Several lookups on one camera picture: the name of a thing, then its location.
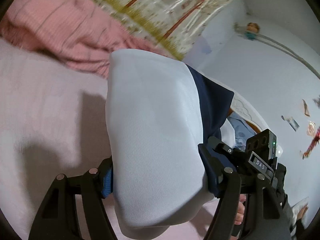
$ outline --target black electronic device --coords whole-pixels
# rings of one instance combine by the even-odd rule
[[[265,130],[249,138],[247,144],[254,147],[247,145],[245,152],[230,148],[216,137],[210,137],[208,145],[198,145],[208,177],[208,189],[220,198],[204,240],[229,240],[240,193],[247,194],[247,199],[239,239],[291,239],[287,218],[275,194],[277,158],[273,145],[276,145],[276,136]],[[218,158],[209,153],[208,147],[226,156],[234,168],[224,167]],[[91,239],[116,240],[101,194],[104,176],[111,168],[112,159],[109,158],[103,160],[99,168],[92,168],[82,176],[67,178],[59,174],[40,205],[29,240],[82,240],[76,213],[76,194],[82,195]]]

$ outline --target crumpled pink fabric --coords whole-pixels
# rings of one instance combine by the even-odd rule
[[[30,51],[46,49],[69,68],[108,77],[118,49],[165,52],[128,33],[91,0],[14,0],[0,22],[2,36]]]

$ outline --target ceiling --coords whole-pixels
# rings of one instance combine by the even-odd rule
[[[320,23],[316,17],[320,16],[319,0],[244,1],[249,13],[289,30],[320,55]]]

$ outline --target silver screw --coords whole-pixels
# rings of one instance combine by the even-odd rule
[[[230,168],[230,167],[225,167],[223,170],[224,170],[226,173],[232,173],[232,172],[233,172],[233,169]]]
[[[62,179],[64,179],[64,174],[59,174],[59,175],[57,176],[57,180],[62,180]]]
[[[261,173],[259,173],[257,177],[258,177],[258,179],[261,179],[261,180],[264,180],[264,178],[265,178],[265,176]]]
[[[98,172],[98,169],[97,168],[91,168],[90,170],[89,170],[89,173],[90,174],[96,174]]]

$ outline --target human hand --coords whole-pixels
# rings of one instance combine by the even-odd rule
[[[235,219],[235,225],[240,225],[243,221],[244,216],[244,205],[242,202],[246,200],[245,194],[240,194],[239,204],[238,204],[238,212]]]
[[[297,215],[297,220],[302,219],[303,216],[304,216],[304,214],[307,212],[307,210],[308,210],[308,204],[306,204],[305,206],[303,206],[303,207],[300,209],[300,211],[299,211],[299,213],[298,213],[298,215]]]

